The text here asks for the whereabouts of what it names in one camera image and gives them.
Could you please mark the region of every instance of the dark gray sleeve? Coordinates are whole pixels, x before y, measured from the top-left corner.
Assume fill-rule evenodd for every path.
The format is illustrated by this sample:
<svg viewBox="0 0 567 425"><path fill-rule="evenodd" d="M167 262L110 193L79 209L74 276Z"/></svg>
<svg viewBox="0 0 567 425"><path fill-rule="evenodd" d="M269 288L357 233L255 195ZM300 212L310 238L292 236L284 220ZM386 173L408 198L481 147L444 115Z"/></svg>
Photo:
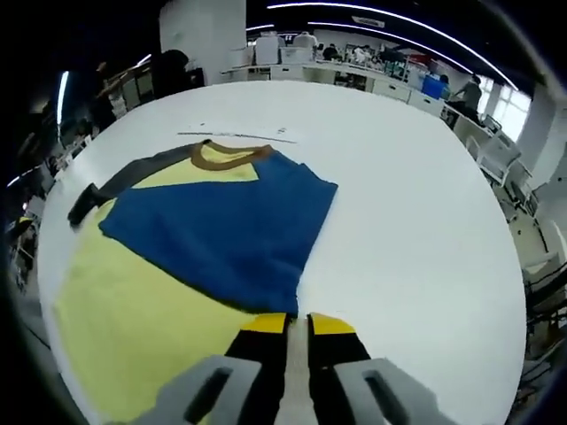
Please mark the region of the dark gray sleeve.
<svg viewBox="0 0 567 425"><path fill-rule="evenodd" d="M192 146L192 144L186 144L179 148L160 152L153 157L136 159L122 168L100 189L94 183L91 183L79 195L67 215L71 226L79 226L93 207L114 199L122 191L131 188L146 177L190 158Z"/></svg>
<svg viewBox="0 0 567 425"><path fill-rule="evenodd" d="M190 158L192 144L186 144L170 151L160 152L153 157L136 159L115 174L100 191L110 197L117 197L123 190L131 188L146 177L169 166Z"/></svg>

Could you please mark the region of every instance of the chair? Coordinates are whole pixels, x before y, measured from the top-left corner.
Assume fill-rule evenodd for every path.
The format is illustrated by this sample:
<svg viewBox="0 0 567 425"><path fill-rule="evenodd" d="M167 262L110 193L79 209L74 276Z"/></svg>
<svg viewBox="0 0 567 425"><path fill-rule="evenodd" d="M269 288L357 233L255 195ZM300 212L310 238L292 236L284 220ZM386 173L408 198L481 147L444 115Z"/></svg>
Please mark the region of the chair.
<svg viewBox="0 0 567 425"><path fill-rule="evenodd" d="M483 173L503 187L511 167L519 160L522 153L502 132L498 132L486 144L480 145L472 135L465 142L467 151L476 159Z"/></svg>
<svg viewBox="0 0 567 425"><path fill-rule="evenodd" d="M129 111L133 110L140 104L140 96L138 95L138 88L134 79L128 80L124 83L122 86L122 94Z"/></svg>

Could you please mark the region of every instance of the white pillar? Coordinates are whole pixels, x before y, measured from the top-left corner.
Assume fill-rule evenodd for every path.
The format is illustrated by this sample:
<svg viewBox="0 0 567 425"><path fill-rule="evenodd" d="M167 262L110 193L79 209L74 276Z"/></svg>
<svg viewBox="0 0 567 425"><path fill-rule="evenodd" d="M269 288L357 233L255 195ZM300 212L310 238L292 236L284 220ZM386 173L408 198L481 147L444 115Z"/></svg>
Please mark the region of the white pillar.
<svg viewBox="0 0 567 425"><path fill-rule="evenodd" d="M551 184L549 186L554 186L556 190L560 189L563 191L564 200L567 200L567 182L561 182L559 185L554 185L551 182L551 177L556 174L562 162L562 158L567 155L566 144L567 108L558 105L555 108L555 114L552 116L551 126L548 130L548 137L541 149L535 165L533 166L533 177L529 183L533 188L537 188L544 183L550 182ZM561 170L562 174L565 174L565 177L567 177L567 161L565 161Z"/></svg>
<svg viewBox="0 0 567 425"><path fill-rule="evenodd" d="M246 0L174 0L159 14L159 40L194 59L206 85L223 82L229 51L246 46Z"/></svg>
<svg viewBox="0 0 567 425"><path fill-rule="evenodd" d="M488 97L488 102L486 103L485 114L494 116L494 112L496 111L496 105L498 104L498 100L500 99L500 93L502 91L502 86L500 84L493 84L493 89L490 92L490 96Z"/></svg>
<svg viewBox="0 0 567 425"><path fill-rule="evenodd" d="M517 139L517 145L522 152L521 160L531 171L535 168L548 141L555 108L555 101L548 94L547 89L538 84L533 93L524 128Z"/></svg>

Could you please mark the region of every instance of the window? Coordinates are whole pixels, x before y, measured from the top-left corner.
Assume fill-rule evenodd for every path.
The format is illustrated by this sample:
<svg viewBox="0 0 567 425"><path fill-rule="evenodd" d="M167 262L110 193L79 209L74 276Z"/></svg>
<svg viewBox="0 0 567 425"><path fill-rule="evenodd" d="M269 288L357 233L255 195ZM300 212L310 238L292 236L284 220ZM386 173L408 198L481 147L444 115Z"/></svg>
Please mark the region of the window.
<svg viewBox="0 0 567 425"><path fill-rule="evenodd" d="M502 87L494 119L501 123L504 133L514 142L522 133L531 102L525 93L508 86Z"/></svg>
<svg viewBox="0 0 567 425"><path fill-rule="evenodd" d="M493 91L494 81L490 78L480 77L480 89L482 90L482 96L478 102L478 113L483 114L486 110L486 104L488 104L488 97L490 97L490 92Z"/></svg>

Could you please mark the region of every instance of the ceiling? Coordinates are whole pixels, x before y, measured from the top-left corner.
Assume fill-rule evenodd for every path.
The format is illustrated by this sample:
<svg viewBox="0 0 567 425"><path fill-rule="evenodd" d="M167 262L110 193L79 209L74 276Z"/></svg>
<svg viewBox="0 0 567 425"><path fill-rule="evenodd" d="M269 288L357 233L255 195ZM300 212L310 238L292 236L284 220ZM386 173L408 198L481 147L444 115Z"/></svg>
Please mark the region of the ceiling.
<svg viewBox="0 0 567 425"><path fill-rule="evenodd" d="M554 61L560 60L562 55L561 49L550 42L552 36L546 35L545 28L550 32L558 27L552 25L555 14L542 6L548 2L551 0L539 0L538 8L518 5L512 0L498 3L512 11L530 38L546 53L547 60L556 65ZM167 0L79 2L70 6L67 2L52 1L39 3L33 13L23 4L20 13L27 25L21 38L29 40L27 50L34 59L34 83L59 78L63 70L93 69L96 63L105 59L117 68L131 66L146 54L159 51L158 16L166 3ZM493 69L468 51L443 36L401 19L336 7L266 8L281 3L288 2L247 0L247 26L269 23L276 24L279 30L314 29L307 25L308 21L354 24L352 16L355 14L382 20L385 23L383 30L430 46L475 72L501 80ZM435 27L480 53L528 93L532 91L534 81L541 81L538 68L524 53L523 47L478 0L356 0L345 3L396 12ZM531 17L541 18L540 22L549 25L543 26L544 29L536 28L537 22Z"/></svg>
<svg viewBox="0 0 567 425"><path fill-rule="evenodd" d="M491 77L499 82L505 82L490 66L473 54L454 42L447 40L442 35L435 34L431 30L420 27L414 23L389 17L381 13L339 7L303 6L273 10L267 9L268 5L285 3L290 2L286 0L249 0L247 5L247 26L254 27L263 24L275 24L276 30L313 30L317 27L309 26L307 22L322 21L360 25L353 21L353 15L377 19L385 23L385 27L381 28L383 31L400 35L429 46L467 66L476 73ZM344 1L344 3L394 12L418 20L430 27L435 27L485 57L509 77L520 89L527 93L532 93L532 87L535 81L542 81L538 68L525 53L524 47L515 39L510 31L503 26L501 20L479 1L357 0L356 2ZM500 3L504 8L512 5L511 2L507 1ZM523 17L523 21L527 21L529 26L531 22L525 19L526 13L528 12L527 10L523 10L522 6L519 6L518 9L517 4L513 4L512 11L515 17L516 15ZM350 28L346 31L371 35L371 33ZM376 35L376 37L389 39L389 37L385 35Z"/></svg>

